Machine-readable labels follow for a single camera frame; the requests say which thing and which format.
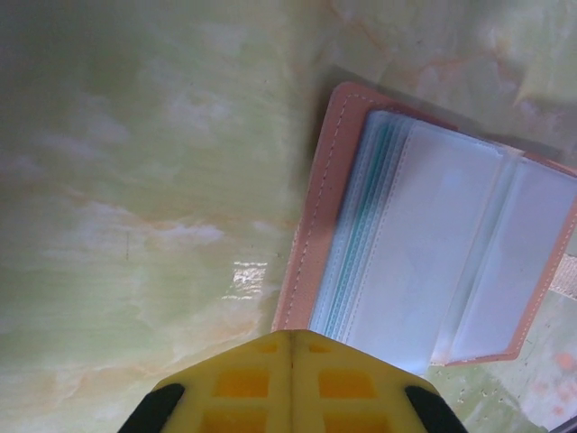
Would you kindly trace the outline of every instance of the black rubber edge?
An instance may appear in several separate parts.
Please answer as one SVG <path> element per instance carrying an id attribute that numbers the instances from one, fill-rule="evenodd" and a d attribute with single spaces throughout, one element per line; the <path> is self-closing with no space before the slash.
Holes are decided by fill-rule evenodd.
<path id="1" fill-rule="evenodd" d="M 179 383 L 171 383 L 149 392 L 118 433 L 161 433 L 182 394 L 184 386 Z"/>
<path id="2" fill-rule="evenodd" d="M 408 386 L 405 394 L 428 433 L 467 433 L 443 397 L 420 386 Z"/>
<path id="3" fill-rule="evenodd" d="M 554 428 L 551 433 L 577 433 L 577 417 L 569 419 L 558 428 Z"/>

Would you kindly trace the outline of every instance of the leather wallet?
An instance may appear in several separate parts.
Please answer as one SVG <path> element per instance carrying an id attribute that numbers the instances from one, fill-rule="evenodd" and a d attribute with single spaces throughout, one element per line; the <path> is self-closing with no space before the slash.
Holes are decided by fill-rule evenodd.
<path id="1" fill-rule="evenodd" d="M 576 221 L 574 170 L 344 83 L 272 328 L 413 373 L 514 359 Z"/>

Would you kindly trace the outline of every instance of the pink leather cover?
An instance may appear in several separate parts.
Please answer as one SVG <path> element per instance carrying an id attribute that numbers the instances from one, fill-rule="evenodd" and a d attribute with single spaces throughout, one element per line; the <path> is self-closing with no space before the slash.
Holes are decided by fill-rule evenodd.
<path id="1" fill-rule="evenodd" d="M 403 113 L 431 124 L 455 129 L 370 88 L 343 83 L 334 90 L 316 148 L 305 208 L 295 233 L 272 330 L 308 328 L 365 117 L 376 109 Z M 555 170 L 568 172 L 568 169 L 562 169 L 550 161 L 538 161 Z M 561 260 L 576 219 L 577 199 L 506 353 L 484 356 L 467 363 L 514 359 L 518 356 L 529 325 Z"/>

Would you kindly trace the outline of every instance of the plastic page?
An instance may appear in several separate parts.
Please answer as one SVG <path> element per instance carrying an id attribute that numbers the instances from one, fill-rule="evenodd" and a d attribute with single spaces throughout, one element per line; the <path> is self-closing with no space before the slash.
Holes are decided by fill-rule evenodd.
<path id="1" fill-rule="evenodd" d="M 439 331 L 435 351 L 431 359 L 431 363 L 433 364 L 447 364 L 451 361 L 451 346 L 461 325 L 465 306 L 471 296 L 474 282 L 479 273 L 480 263 L 488 248 L 495 227 L 499 222 L 500 211 L 507 199 L 508 191 L 519 161 L 520 157 L 517 152 L 509 152 L 503 159 L 499 177 L 491 193 L 491 200 L 485 208 L 485 214 L 482 217 L 479 230 L 473 242 L 473 247 L 464 266 L 463 274 L 453 296 L 451 306 L 445 316 L 444 323 Z"/>
<path id="2" fill-rule="evenodd" d="M 345 321 L 334 320 L 335 318 L 347 318 L 352 308 L 351 299 L 354 299 L 359 288 L 362 270 L 366 263 L 367 255 L 375 237 L 378 222 L 393 181 L 398 160 L 407 139 L 410 128 L 415 121 L 401 118 L 392 129 L 392 135 L 386 137 L 389 143 L 377 143 L 383 150 L 380 154 L 381 163 L 375 167 L 367 181 L 367 189 L 363 193 L 359 212 L 353 222 L 352 242 L 349 252 L 352 252 L 345 261 L 337 286 L 331 318 L 326 333 L 331 338 L 338 339 L 342 336 Z"/>
<path id="3" fill-rule="evenodd" d="M 393 125 L 388 121 L 392 116 L 389 112 L 375 112 L 367 116 L 361 142 L 354 161 L 346 193 L 331 246 L 331 252 L 326 262 L 325 274 L 321 289 L 318 292 L 315 310 L 311 316 L 310 329 L 324 333 L 326 322 L 330 317 L 331 307 L 336 295 L 337 280 L 343 268 L 344 257 L 347 254 L 347 245 L 351 241 L 355 216 L 358 213 L 362 198 L 362 190 L 369 174 L 372 161 L 376 161 L 374 153 L 377 150 L 375 143 L 388 142 L 392 134 Z"/>
<path id="4" fill-rule="evenodd" d="M 411 372 L 429 364 L 504 151 L 414 122 L 338 339 Z"/>
<path id="5" fill-rule="evenodd" d="M 454 340 L 452 361 L 509 349 L 576 194 L 576 178 L 521 160 Z"/>

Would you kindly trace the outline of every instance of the marble surface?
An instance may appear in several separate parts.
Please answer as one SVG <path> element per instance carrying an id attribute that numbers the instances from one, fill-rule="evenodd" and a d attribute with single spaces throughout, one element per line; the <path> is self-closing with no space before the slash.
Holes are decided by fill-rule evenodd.
<path id="1" fill-rule="evenodd" d="M 7 0 L 0 35 L 2 431 L 116 431 L 267 331 L 339 81 L 577 165 L 574 0 Z M 430 378 L 471 432 L 555 427 L 576 317 Z"/>

